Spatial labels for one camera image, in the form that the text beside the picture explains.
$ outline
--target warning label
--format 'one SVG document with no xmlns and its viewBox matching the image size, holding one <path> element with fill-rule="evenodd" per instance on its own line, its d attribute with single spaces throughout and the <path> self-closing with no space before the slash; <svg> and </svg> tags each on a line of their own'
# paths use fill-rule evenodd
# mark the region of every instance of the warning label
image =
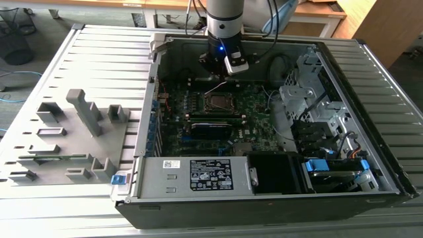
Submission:
<svg viewBox="0 0 423 238">
<path fill-rule="evenodd" d="M 191 190 L 234 190 L 230 160 L 191 161 Z"/>
</svg>

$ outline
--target black cable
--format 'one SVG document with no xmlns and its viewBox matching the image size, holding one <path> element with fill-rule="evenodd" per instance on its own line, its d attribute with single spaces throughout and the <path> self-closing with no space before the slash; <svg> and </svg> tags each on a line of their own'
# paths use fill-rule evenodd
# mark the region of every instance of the black cable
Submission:
<svg viewBox="0 0 423 238">
<path fill-rule="evenodd" d="M 186 35 L 189 34 L 189 19 L 190 19 L 190 12 L 187 13 L 187 18 L 186 18 Z"/>
<path fill-rule="evenodd" d="M 350 134 L 356 134 L 356 132 L 353 130 L 348 131 L 344 138 L 342 138 L 342 141 L 340 143 L 340 147 L 338 147 L 338 150 L 337 150 L 337 156 L 336 158 L 340 158 L 341 154 L 342 154 L 342 149 L 344 149 L 344 146 L 345 146 L 345 142 L 346 142 L 346 139 L 349 137 Z"/>
<path fill-rule="evenodd" d="M 268 0 L 268 4 L 270 5 L 270 12 L 272 12 L 272 30 L 269 33 L 264 36 L 264 38 L 269 37 L 272 35 L 273 29 L 274 29 L 274 11 L 273 11 L 273 4 L 272 0 Z"/>
<path fill-rule="evenodd" d="M 278 11 L 278 4 L 277 4 L 277 0 L 274 0 L 274 5 L 276 5 L 276 10 L 277 10 L 277 34 L 276 34 L 276 40 L 273 43 L 273 46 L 269 48 L 269 50 L 265 52 L 265 54 L 261 55 L 260 59 L 273 50 L 273 48 L 277 45 L 278 42 L 278 34 L 280 34 L 280 11 Z"/>
<path fill-rule="evenodd" d="M 199 0 L 199 4 L 201 4 L 201 7 L 203 8 L 203 11 L 205 11 L 206 14 L 207 14 L 207 9 L 206 9 L 206 7 L 205 7 L 205 5 L 203 5 L 203 3 L 202 3 L 202 0 Z"/>
<path fill-rule="evenodd" d="M 285 62 L 285 67 L 286 67 L 286 71 L 285 74 L 288 72 L 290 72 L 294 68 L 294 64 L 293 64 L 293 60 L 292 57 L 289 55 L 286 55 L 285 53 L 278 53 L 276 55 L 273 55 L 269 59 L 269 64 L 268 64 L 268 70 L 266 70 L 266 81 L 270 82 L 272 80 L 272 68 L 273 68 L 273 64 L 277 58 L 282 58 L 284 62 Z"/>
<path fill-rule="evenodd" d="M 194 9 L 197 10 L 197 13 L 199 15 L 201 21 L 206 25 L 205 19 L 203 19 L 202 15 L 201 15 L 201 12 L 199 12 L 199 9 L 198 9 L 197 0 L 193 0 L 193 3 L 194 3 Z"/>
<path fill-rule="evenodd" d="M 318 106 L 320 102 L 324 100 L 324 98 L 328 96 L 328 93 L 325 92 L 321 97 L 314 101 L 314 103 L 310 105 L 310 107 L 304 111 L 304 113 L 300 115 L 298 119 L 302 120 L 304 116 Z"/>
</svg>

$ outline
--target cable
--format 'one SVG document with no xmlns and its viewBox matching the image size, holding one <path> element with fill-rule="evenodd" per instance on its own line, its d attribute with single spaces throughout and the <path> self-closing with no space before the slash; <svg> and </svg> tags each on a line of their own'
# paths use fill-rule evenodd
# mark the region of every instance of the cable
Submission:
<svg viewBox="0 0 423 238">
<path fill-rule="evenodd" d="M 165 14 L 162 14 L 162 16 L 167 19 L 167 16 Z M 178 19 L 181 16 L 177 16 L 177 17 L 173 17 L 171 16 L 171 19 Z"/>
<path fill-rule="evenodd" d="M 265 55 L 268 55 L 268 53 L 273 50 L 273 48 L 277 45 L 278 42 L 278 35 L 280 35 L 280 11 L 278 11 L 278 4 L 277 4 L 277 0 L 274 0 L 274 5 L 276 5 L 276 10 L 277 10 L 277 34 L 276 34 L 276 39 L 274 39 L 274 43 L 272 45 L 272 47 L 269 48 L 269 50 L 265 52 L 265 54 L 261 55 L 260 59 L 264 58 Z"/>
<path fill-rule="evenodd" d="M 7 76 L 7 75 L 10 75 L 10 74 L 14 74 L 14 73 L 34 73 L 34 74 L 37 74 L 38 76 L 43 76 L 43 74 L 41 74 L 41 73 L 38 73 L 38 72 L 33 72 L 33 71 L 15 71 L 15 72 L 11 72 L 11 71 L 7 71 L 7 70 L 3 70 L 3 69 L 0 69 L 2 71 L 5 71 L 5 72 L 7 72 L 6 74 L 2 74 L 0 75 L 0 78 L 2 77 L 5 77 L 5 76 Z"/>
<path fill-rule="evenodd" d="M 195 33 L 193 33 L 193 35 L 198 34 L 201 31 L 205 31 L 206 27 L 203 27 L 201 30 L 198 30 Z"/>
<path fill-rule="evenodd" d="M 198 9 L 197 0 L 194 0 L 193 3 L 194 3 L 194 9 L 195 9 L 195 11 L 197 11 L 197 13 L 199 15 L 201 21 L 206 25 L 205 19 L 203 19 L 202 15 L 201 15 L 201 12 L 199 12 L 199 9 Z"/>
<path fill-rule="evenodd" d="M 269 100 L 268 100 L 268 108 L 269 108 L 269 109 L 272 109 L 272 108 L 270 108 L 270 103 L 272 103 L 273 94 L 277 93 L 277 92 L 278 92 L 278 91 L 274 90 L 274 91 L 272 92 L 272 94 L 270 94 L 270 98 L 269 98 Z"/>
<path fill-rule="evenodd" d="M 281 135 L 285 139 L 288 139 L 288 140 L 290 140 L 290 141 L 294 141 L 296 142 L 296 140 L 294 139 L 290 139 L 290 138 L 288 138 L 288 137 L 285 137 L 282 134 L 281 134 L 281 132 L 277 130 L 277 127 L 273 125 L 273 128 L 274 128 L 274 130 L 276 130 L 276 132 L 277 132 L 277 134 L 278 135 Z"/>
<path fill-rule="evenodd" d="M 14 100 L 7 100 L 7 99 L 0 98 L 0 101 L 3 101 L 3 102 L 6 102 L 6 103 L 22 103 L 22 102 L 26 102 L 27 100 L 14 101 Z"/>
<path fill-rule="evenodd" d="M 269 64 L 268 64 L 266 81 L 272 80 L 272 69 L 273 69 L 274 62 L 278 58 L 282 58 L 285 62 L 286 72 L 284 73 L 288 73 L 294 68 L 294 64 L 292 63 L 292 57 L 289 55 L 286 55 L 285 53 L 278 53 L 273 55 L 269 59 Z"/>
<path fill-rule="evenodd" d="M 223 83 L 221 83 L 218 86 L 215 86 L 206 94 L 209 94 L 213 90 L 215 90 L 218 87 L 221 87 L 221 85 L 223 85 L 223 84 L 226 84 L 227 83 L 227 81 L 225 81 Z"/>
<path fill-rule="evenodd" d="M 202 3 L 202 0 L 199 0 L 199 4 L 201 4 L 201 7 L 203 8 L 203 11 L 206 12 L 206 14 L 209 14 L 207 9 L 206 9 L 206 7 L 205 7 L 205 5 Z"/>
<path fill-rule="evenodd" d="M 350 154 L 349 158 L 356 158 L 357 154 L 362 151 L 362 145 L 360 144 L 360 142 L 357 141 L 357 139 L 354 139 L 354 142 L 357 144 L 357 149 L 353 151 L 353 153 Z"/>
<path fill-rule="evenodd" d="M 346 134 L 345 134 L 345 136 L 342 138 L 342 141 L 340 143 L 340 147 L 338 147 L 338 150 L 337 150 L 336 158 L 338 158 L 341 156 L 341 154 L 342 154 L 342 149 L 344 149 L 344 145 L 345 145 L 345 142 L 346 142 L 346 138 L 349 137 L 350 134 L 356 134 L 356 132 L 352 131 L 352 130 L 346 132 Z"/>
<path fill-rule="evenodd" d="M 189 34 L 189 17 L 190 17 L 190 10 L 191 10 L 191 4 L 193 4 L 193 0 L 190 0 L 189 2 L 189 7 L 187 7 L 187 18 L 186 18 L 186 35 Z"/>
<path fill-rule="evenodd" d="M 274 11 L 273 11 L 273 4 L 272 0 L 268 0 L 268 4 L 270 5 L 270 12 L 272 12 L 272 30 L 269 33 L 264 36 L 264 38 L 269 37 L 272 35 L 273 29 L 274 29 Z"/>
<path fill-rule="evenodd" d="M 321 97 L 314 101 L 314 103 L 310 105 L 310 107 L 304 111 L 304 113 L 300 115 L 298 119 L 302 120 L 304 116 L 318 106 L 324 98 L 328 96 L 328 93 L 325 92 Z"/>
<path fill-rule="evenodd" d="M 265 91 L 266 95 L 270 97 L 270 94 L 268 93 L 264 85 L 262 85 L 262 88 L 264 88 L 264 91 Z"/>
</svg>

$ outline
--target white cable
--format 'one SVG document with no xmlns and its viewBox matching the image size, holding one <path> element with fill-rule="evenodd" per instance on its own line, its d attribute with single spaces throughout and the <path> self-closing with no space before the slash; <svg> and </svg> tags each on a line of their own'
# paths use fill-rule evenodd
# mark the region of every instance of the white cable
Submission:
<svg viewBox="0 0 423 238">
<path fill-rule="evenodd" d="M 190 0 L 189 2 L 189 6 L 187 6 L 187 18 L 186 18 L 186 35 L 189 34 L 189 20 L 190 20 L 190 10 L 191 10 L 191 4 L 193 4 L 193 0 Z"/>
<path fill-rule="evenodd" d="M 272 92 L 270 98 L 269 98 L 269 100 L 268 100 L 268 108 L 269 108 L 269 109 L 272 109 L 272 108 L 270 108 L 270 103 L 272 103 L 273 94 L 274 94 L 276 92 L 278 92 L 278 91 L 274 90 L 274 91 Z"/>
<path fill-rule="evenodd" d="M 226 84 L 226 83 L 227 83 L 227 81 L 225 81 L 223 83 L 221 83 L 221 84 L 219 84 L 218 86 L 215 86 L 207 93 L 210 93 L 213 90 L 215 90 L 218 87 L 221 87 L 221 85 L 223 85 L 223 84 Z"/>
<path fill-rule="evenodd" d="M 338 117 L 338 118 L 340 118 L 340 121 L 341 121 L 340 124 L 344 126 L 344 130 L 345 130 L 345 131 L 349 131 L 346 125 L 342 123 L 342 118 L 341 118 L 341 117 Z M 349 138 L 349 137 L 348 137 L 348 144 L 349 144 L 349 146 L 350 146 L 350 149 L 354 150 L 353 145 L 352 145 L 352 141 L 350 141 L 350 138 Z"/>
<path fill-rule="evenodd" d="M 270 94 L 266 92 L 265 86 L 262 85 L 264 91 L 266 93 L 268 96 L 270 96 Z"/>
<path fill-rule="evenodd" d="M 274 128 L 274 130 L 276 130 L 277 134 L 278 134 L 278 135 L 281 135 L 281 136 L 284 137 L 284 139 L 286 139 L 286 140 L 290 140 L 290 141 L 294 141 L 294 142 L 296 142 L 296 140 L 294 140 L 294 139 L 290 139 L 290 138 L 285 137 L 285 136 L 281 134 L 281 132 L 277 130 L 277 127 L 276 127 L 274 125 L 273 125 L 273 128 Z"/>
</svg>

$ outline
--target blue tab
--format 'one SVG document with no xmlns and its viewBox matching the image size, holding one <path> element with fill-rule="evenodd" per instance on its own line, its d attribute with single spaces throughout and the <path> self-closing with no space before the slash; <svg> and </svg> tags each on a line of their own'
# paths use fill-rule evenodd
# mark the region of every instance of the blue tab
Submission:
<svg viewBox="0 0 423 238">
<path fill-rule="evenodd" d="M 330 170 L 329 162 L 325 159 L 309 160 L 309 162 L 306 163 L 306 166 L 308 166 L 308 171 L 310 172 Z"/>
<path fill-rule="evenodd" d="M 306 162 L 306 167 L 308 167 L 308 171 L 313 172 L 313 166 L 312 166 L 310 161 Z"/>
<path fill-rule="evenodd" d="M 370 165 L 369 165 L 368 160 L 362 160 L 362 165 L 364 165 L 364 169 L 365 169 L 365 170 L 369 170 L 369 169 L 370 169 Z"/>
<path fill-rule="evenodd" d="M 113 183 L 113 185 L 126 185 L 127 184 L 127 176 L 126 175 L 114 175 L 111 183 Z"/>
</svg>

